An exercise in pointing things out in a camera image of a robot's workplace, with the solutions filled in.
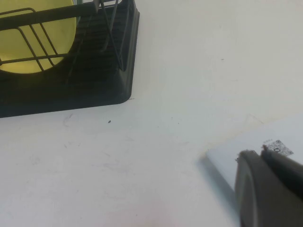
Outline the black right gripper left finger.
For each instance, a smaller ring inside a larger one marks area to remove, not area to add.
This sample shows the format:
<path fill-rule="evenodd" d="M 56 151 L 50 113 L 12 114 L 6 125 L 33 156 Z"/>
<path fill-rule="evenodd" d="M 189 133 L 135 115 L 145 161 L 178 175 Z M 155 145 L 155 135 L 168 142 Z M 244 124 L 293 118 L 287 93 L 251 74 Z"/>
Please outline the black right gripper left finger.
<path fill-rule="evenodd" d="M 235 195 L 242 227 L 303 225 L 303 200 L 283 185 L 255 151 L 239 155 Z"/>

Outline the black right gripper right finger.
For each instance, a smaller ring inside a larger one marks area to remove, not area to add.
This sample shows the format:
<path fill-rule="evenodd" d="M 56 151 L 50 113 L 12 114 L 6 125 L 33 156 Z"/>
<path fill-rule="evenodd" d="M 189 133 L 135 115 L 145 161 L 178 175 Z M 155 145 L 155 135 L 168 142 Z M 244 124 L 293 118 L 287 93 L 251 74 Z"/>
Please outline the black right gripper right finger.
<path fill-rule="evenodd" d="M 266 162 L 283 185 L 303 199 L 303 165 L 263 145 L 261 158 Z"/>

